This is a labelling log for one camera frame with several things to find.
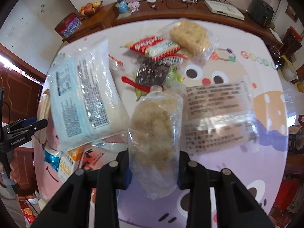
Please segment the large white noodle bag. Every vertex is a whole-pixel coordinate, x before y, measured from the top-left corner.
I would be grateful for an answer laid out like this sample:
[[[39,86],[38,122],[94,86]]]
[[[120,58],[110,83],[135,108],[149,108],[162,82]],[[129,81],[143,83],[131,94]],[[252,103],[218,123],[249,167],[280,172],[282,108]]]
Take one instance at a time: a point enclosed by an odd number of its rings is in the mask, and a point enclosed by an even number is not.
[[[111,75],[107,38],[58,54],[48,74],[59,151],[127,131],[129,117]]]

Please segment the clear bag with text label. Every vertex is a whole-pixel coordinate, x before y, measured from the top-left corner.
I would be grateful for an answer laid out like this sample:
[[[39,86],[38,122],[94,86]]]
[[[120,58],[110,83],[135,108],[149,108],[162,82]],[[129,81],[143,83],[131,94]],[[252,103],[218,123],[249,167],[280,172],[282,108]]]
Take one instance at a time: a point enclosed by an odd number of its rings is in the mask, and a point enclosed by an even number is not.
[[[253,99],[244,79],[185,89],[181,149],[192,157],[237,146],[260,149]]]

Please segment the clear-wrapped rice puff snack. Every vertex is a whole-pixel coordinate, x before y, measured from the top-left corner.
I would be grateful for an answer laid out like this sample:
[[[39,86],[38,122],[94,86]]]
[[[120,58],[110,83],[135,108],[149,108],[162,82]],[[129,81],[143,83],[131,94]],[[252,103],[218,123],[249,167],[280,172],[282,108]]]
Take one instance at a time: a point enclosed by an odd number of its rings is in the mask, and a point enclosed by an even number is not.
[[[131,117],[129,167],[152,200],[176,189],[182,118],[183,98],[160,86],[152,87]]]

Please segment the blue foil candy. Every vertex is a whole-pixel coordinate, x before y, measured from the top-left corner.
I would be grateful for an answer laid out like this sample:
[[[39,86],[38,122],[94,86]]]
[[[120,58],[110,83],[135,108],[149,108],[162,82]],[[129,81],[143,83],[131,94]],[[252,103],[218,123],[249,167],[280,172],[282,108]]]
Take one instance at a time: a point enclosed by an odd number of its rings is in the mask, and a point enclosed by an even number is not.
[[[51,148],[44,149],[44,161],[47,162],[56,172],[59,170],[61,151],[56,151]]]

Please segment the brown wooden door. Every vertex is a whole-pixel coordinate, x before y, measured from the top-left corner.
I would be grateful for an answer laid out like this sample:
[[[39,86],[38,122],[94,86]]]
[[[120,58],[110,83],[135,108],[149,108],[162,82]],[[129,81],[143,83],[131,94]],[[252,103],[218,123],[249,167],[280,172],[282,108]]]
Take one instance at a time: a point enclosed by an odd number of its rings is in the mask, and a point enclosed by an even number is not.
[[[37,115],[46,75],[1,45],[1,87],[5,88],[3,122],[11,123]],[[19,196],[29,197],[38,190],[31,145],[17,149],[21,180]]]

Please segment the orange white snack packet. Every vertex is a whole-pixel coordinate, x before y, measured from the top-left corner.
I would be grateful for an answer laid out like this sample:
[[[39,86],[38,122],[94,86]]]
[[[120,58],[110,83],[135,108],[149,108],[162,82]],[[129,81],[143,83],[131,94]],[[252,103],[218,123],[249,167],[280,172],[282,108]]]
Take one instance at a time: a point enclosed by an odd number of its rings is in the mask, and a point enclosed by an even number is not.
[[[60,158],[58,177],[65,182],[77,169],[92,171],[100,169],[105,163],[106,151],[84,145],[64,153]]]

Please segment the red round gift tin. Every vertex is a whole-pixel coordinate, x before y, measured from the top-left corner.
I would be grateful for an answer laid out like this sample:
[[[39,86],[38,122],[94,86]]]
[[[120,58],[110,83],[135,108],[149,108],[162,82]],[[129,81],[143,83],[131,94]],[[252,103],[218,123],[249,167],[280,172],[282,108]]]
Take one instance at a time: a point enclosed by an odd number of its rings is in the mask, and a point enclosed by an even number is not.
[[[67,15],[56,27],[55,32],[63,39],[69,38],[81,26],[78,15],[74,12]]]

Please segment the fruit bowl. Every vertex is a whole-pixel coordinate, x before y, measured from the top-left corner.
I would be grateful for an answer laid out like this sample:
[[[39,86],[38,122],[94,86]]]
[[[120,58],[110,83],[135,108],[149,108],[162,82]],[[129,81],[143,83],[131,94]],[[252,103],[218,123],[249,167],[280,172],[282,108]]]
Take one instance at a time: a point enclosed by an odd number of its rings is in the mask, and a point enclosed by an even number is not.
[[[79,13],[82,17],[90,17],[98,12],[101,8],[103,2],[102,1],[94,1],[88,3],[85,6],[82,6],[79,10]]]

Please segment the dark chocolate snack packet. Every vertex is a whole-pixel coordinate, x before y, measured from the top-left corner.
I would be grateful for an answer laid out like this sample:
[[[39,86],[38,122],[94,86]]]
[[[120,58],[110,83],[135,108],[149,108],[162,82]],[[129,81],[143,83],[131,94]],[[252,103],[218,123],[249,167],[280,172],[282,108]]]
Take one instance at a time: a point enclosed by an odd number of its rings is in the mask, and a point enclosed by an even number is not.
[[[163,61],[151,61],[148,58],[139,58],[135,62],[131,76],[135,83],[144,86],[161,86],[165,84],[171,64]]]

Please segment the red white cookies packet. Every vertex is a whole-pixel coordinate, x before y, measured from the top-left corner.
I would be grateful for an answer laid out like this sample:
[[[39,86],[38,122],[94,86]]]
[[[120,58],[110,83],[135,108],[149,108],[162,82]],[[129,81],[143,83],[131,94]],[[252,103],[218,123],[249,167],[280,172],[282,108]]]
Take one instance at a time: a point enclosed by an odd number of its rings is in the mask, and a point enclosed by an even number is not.
[[[122,47],[152,61],[169,59],[172,63],[181,63],[189,59],[179,44],[161,36],[145,36],[140,40],[127,42]]]

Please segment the blue snow globe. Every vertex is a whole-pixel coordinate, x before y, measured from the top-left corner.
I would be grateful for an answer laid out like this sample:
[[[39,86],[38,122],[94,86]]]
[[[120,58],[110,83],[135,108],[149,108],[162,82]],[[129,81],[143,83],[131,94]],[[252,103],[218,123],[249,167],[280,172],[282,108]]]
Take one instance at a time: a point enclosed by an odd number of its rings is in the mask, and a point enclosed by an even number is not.
[[[128,3],[126,0],[117,0],[116,8],[119,13],[125,13],[129,11]]]

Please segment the square rice cracker packet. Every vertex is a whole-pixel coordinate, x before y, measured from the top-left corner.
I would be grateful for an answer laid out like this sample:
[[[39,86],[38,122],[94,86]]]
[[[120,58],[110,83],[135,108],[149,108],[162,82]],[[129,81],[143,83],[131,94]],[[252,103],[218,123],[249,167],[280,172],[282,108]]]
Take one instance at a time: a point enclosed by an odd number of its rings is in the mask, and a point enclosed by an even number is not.
[[[164,26],[159,35],[179,44],[198,63],[208,61],[219,45],[219,39],[210,30],[186,18]]]

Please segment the red lidded tall canister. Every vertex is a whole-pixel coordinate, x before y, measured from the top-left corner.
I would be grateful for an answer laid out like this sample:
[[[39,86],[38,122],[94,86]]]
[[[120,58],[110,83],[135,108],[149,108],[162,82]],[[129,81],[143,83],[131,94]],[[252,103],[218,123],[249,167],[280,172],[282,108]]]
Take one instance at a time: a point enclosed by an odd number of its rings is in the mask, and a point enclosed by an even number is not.
[[[301,41],[301,35],[292,26],[290,26],[282,40],[283,46],[280,49],[281,54],[290,58],[292,54],[296,53],[296,51],[302,47]]]

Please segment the dark green air fryer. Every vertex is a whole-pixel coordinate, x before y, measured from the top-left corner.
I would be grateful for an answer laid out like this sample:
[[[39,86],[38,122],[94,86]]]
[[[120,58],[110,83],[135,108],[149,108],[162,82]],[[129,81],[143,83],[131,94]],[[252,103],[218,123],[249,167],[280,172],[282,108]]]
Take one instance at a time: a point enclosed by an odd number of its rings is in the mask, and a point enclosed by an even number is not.
[[[264,0],[252,0],[248,9],[248,15],[257,24],[267,28],[273,18],[274,10]]]

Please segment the white set-top box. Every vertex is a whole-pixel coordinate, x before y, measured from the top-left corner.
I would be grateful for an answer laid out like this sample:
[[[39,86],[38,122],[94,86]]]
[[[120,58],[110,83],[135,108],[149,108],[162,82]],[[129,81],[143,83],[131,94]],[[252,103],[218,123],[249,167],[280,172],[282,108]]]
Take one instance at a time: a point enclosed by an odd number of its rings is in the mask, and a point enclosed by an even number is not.
[[[224,15],[242,21],[244,21],[245,19],[245,16],[240,12],[240,10],[238,10],[233,5],[216,2],[212,0],[205,0],[204,3],[213,14]]]

